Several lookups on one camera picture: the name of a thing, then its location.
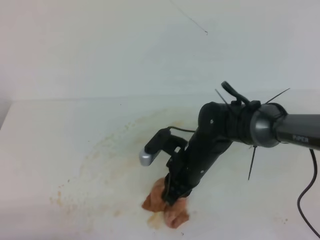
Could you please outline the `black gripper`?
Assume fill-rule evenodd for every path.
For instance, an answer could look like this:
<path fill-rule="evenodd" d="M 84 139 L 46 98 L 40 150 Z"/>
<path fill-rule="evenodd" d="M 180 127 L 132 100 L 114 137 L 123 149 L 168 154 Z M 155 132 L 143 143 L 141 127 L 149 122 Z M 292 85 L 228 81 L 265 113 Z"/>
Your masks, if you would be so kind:
<path fill-rule="evenodd" d="M 166 164 L 169 173 L 164 178 L 162 200 L 173 206 L 179 198 L 187 198 L 232 143 L 224 137 L 194 133 L 187 147 L 179 150 L 177 156 Z"/>

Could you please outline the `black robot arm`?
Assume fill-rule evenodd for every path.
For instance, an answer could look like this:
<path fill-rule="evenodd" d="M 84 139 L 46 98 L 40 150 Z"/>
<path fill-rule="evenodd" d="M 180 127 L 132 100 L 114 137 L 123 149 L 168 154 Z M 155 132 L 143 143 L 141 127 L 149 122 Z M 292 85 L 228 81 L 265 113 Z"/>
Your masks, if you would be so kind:
<path fill-rule="evenodd" d="M 163 201 L 172 206 L 187 197 L 233 142 L 264 148 L 289 143 L 319 150 L 320 116 L 288 114 L 278 103 L 259 101 L 249 105 L 205 104 L 194 134 L 167 163 Z"/>

